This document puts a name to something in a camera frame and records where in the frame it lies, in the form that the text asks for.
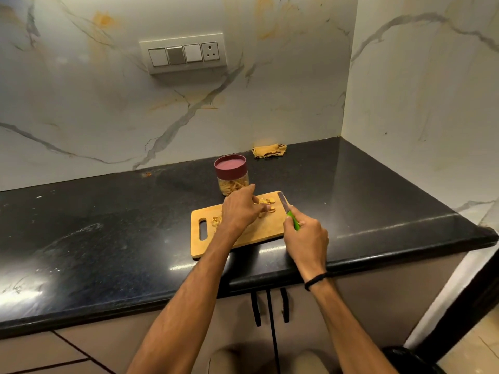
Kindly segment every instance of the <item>forearm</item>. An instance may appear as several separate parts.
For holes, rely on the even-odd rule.
[[[310,287],[345,374],[396,374],[390,362],[352,315],[332,281]]]
[[[153,322],[127,374],[188,374],[208,331],[237,232],[220,226],[204,256]]]

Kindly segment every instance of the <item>maroon lid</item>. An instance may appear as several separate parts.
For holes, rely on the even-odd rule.
[[[246,157],[242,155],[226,155],[215,162],[216,176],[225,181],[241,178],[248,172]]]

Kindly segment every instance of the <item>wooden cutting board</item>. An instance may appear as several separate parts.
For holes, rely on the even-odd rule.
[[[234,248],[284,235],[283,222],[286,219],[286,212],[279,199],[278,192],[274,191],[257,197],[275,199],[275,203],[272,204],[275,207],[275,212],[266,212],[262,218],[258,218],[254,223],[250,224],[241,237],[237,239]],[[194,210],[191,213],[191,256],[193,258],[203,256],[208,244],[213,239],[216,232],[216,227],[212,226],[214,216],[221,216],[221,204]],[[199,239],[199,222],[202,220],[206,220],[208,230],[208,237],[204,240]]]

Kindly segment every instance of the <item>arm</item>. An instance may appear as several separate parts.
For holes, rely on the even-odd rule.
[[[303,281],[308,282],[326,272],[329,238],[317,220],[290,208],[301,228],[295,231],[288,217],[284,221],[284,242]],[[310,291],[319,304],[345,374],[397,374],[343,302],[332,280],[317,282]]]
[[[206,253],[149,329],[127,374],[188,374],[198,356],[215,308],[229,251],[258,214],[254,184],[233,192],[222,206],[222,223]]]

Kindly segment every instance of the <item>green knife handle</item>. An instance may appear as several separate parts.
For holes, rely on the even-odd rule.
[[[294,229],[295,231],[298,231],[300,229],[300,223],[296,220],[292,212],[287,213],[291,218],[293,218],[293,224],[294,224]]]

